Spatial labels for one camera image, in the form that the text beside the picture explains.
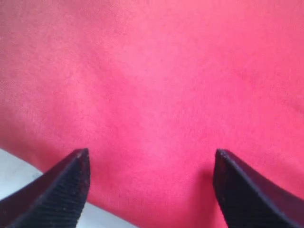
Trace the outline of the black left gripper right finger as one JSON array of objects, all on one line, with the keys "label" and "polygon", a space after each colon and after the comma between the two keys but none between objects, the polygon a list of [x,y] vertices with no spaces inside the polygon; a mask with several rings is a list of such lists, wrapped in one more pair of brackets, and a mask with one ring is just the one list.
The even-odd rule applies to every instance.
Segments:
[{"label": "black left gripper right finger", "polygon": [[214,192],[229,228],[302,228],[304,201],[228,150],[218,149]]}]

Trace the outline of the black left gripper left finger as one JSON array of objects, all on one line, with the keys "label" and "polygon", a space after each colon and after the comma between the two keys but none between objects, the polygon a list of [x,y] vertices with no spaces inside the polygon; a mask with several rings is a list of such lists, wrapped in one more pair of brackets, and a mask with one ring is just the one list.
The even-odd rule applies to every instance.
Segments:
[{"label": "black left gripper left finger", "polygon": [[0,201],[2,228],[74,228],[90,188],[88,149],[77,149]]}]

